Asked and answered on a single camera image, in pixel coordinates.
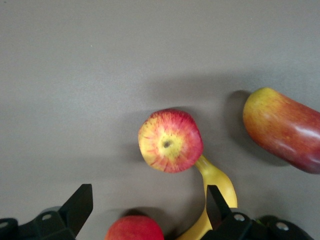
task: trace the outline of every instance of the gray table surface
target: gray table surface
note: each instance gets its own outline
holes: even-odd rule
[[[319,239],[319,176],[257,147],[241,120],[265,86],[320,111],[319,46],[320,1],[0,1],[0,218],[26,223],[91,183],[78,240],[132,209],[174,238],[202,212],[201,175],[148,167],[137,132],[180,108],[243,212]]]

